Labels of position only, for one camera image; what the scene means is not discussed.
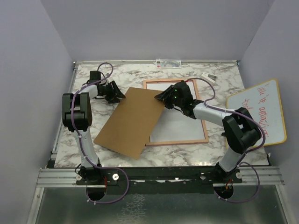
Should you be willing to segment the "brown cardboard backing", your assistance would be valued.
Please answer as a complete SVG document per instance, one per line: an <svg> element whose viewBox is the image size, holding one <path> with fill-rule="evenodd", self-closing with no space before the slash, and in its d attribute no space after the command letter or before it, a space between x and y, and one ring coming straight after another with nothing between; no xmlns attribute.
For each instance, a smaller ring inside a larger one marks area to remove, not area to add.
<svg viewBox="0 0 299 224"><path fill-rule="evenodd" d="M155 96L158 90L128 88L94 140L96 145L139 159L150 135L164 111L164 104Z"/></svg>

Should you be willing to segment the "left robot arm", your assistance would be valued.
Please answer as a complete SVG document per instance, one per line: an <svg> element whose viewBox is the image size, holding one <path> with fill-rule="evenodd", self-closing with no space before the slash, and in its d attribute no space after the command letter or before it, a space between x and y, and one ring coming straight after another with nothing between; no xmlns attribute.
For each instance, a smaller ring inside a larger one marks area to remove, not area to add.
<svg viewBox="0 0 299 224"><path fill-rule="evenodd" d="M107 180L91 138L91 100L99 97L108 103L119 103L125 98L115 81L107 82L111 75L112 72L91 71L89 80L79 90L62 96L62 122L76 140L81 156L78 175L85 183L98 184Z"/></svg>

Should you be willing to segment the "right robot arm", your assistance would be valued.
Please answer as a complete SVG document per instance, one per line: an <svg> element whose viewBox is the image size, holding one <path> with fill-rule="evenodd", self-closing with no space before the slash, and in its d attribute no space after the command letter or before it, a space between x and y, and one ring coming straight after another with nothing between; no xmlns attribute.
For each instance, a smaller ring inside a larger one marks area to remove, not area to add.
<svg viewBox="0 0 299 224"><path fill-rule="evenodd" d="M228 150L214 169L215 179L219 182L230 179L246 154L256 150L255 144L265 138L263 129L246 108L228 110L194 99L186 81L170 85L154 98L167 109L175 109L189 118L208 121L224 129Z"/></svg>

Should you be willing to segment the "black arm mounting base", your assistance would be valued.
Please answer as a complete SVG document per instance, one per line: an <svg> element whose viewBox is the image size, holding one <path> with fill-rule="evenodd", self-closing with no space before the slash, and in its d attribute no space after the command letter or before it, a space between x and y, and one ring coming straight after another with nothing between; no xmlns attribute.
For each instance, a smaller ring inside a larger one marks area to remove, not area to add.
<svg viewBox="0 0 299 224"><path fill-rule="evenodd" d="M220 174L214 166L81 168L78 187L108 195L211 194L214 186L242 183L239 169Z"/></svg>

